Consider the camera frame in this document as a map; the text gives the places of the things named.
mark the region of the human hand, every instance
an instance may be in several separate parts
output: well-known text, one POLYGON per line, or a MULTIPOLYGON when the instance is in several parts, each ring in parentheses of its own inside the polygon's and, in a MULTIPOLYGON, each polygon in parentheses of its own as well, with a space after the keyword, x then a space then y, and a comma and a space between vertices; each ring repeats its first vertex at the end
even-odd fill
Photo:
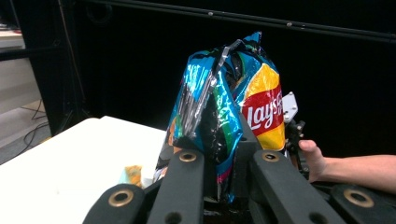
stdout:
POLYGON ((327 165, 320 148, 312 140, 300 140, 299 146, 309 166, 309 182, 320 180, 327 165))

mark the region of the cable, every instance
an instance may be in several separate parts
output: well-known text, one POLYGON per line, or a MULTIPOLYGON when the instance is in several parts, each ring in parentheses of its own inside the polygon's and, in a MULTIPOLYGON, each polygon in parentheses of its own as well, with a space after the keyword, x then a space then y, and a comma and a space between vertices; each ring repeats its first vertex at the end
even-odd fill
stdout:
POLYGON ((22 153, 24 153, 29 147, 32 147, 32 143, 33 143, 33 140, 35 139, 35 133, 37 132, 37 130, 38 130, 38 129, 41 129, 41 128, 43 128, 43 127, 46 127, 46 126, 48 126, 48 125, 49 125, 48 122, 40 123, 40 124, 38 124, 32 131, 30 131, 29 133, 27 133, 27 134, 23 137, 23 142, 26 144, 26 147, 25 147, 21 152, 19 152, 17 155, 15 155, 14 157, 12 157, 11 160, 14 159, 14 158, 16 158, 16 157, 18 157, 18 156, 20 156, 20 155, 21 155, 22 153), (27 136, 29 136, 31 133, 33 133, 32 138, 29 140, 29 142, 26 142, 27 136))
POLYGON ((82 87, 81 77, 80 77, 80 74, 79 74, 79 71, 78 71, 77 62, 76 62, 76 56, 75 56, 75 52, 73 50, 73 45, 72 45, 72 43, 70 41, 70 38, 69 38, 69 31, 67 29, 66 20, 65 20, 65 17, 64 17, 64 5, 62 4, 61 0, 58 0, 58 5, 59 5, 59 10, 61 12, 61 18, 62 18, 63 26, 64 26, 66 43, 67 43, 67 46, 69 47, 68 49, 69 49, 69 53, 70 53, 70 56, 71 56, 73 68, 74 68, 74 71, 76 73, 76 77, 77 77, 77 80, 78 80, 78 85, 79 85, 79 88, 80 88, 80 91, 81 91, 81 95, 82 95, 83 101, 85 102, 85 99, 86 99, 85 98, 85 93, 84 93, 84 89, 82 87))
POLYGON ((40 106, 41 106, 42 102, 43 102, 43 100, 40 100, 40 103, 38 104, 38 107, 35 110, 35 113, 33 114, 32 119, 42 119, 42 118, 47 116, 47 115, 43 115, 43 116, 40 116, 40 117, 37 117, 37 118, 35 117, 37 115, 38 111, 40 110, 40 106))

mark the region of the lay's logo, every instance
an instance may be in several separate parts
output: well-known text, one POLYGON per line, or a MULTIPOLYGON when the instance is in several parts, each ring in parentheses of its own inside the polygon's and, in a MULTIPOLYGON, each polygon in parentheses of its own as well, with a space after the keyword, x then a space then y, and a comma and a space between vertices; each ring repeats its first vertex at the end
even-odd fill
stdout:
POLYGON ((263 63, 250 80, 244 98, 242 114, 262 148, 282 149, 285 128, 279 74, 263 63))
POLYGON ((283 122, 282 93, 280 86, 263 91, 246 99, 242 113, 255 135, 273 130, 283 122))

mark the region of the forearm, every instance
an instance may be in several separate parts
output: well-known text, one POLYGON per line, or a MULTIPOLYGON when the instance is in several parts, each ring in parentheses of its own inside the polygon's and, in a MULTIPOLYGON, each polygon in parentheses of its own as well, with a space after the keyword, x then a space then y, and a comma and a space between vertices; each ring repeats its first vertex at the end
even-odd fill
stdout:
POLYGON ((318 181, 356 184, 396 194, 396 156, 325 158, 318 181))

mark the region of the red logo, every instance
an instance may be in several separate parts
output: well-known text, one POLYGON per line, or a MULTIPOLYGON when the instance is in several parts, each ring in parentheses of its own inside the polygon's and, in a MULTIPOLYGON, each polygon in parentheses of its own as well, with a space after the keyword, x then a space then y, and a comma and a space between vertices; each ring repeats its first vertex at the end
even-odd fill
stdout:
POLYGON ((253 133, 258 136, 283 123, 282 91, 280 85, 248 97, 242 106, 242 114, 253 133))

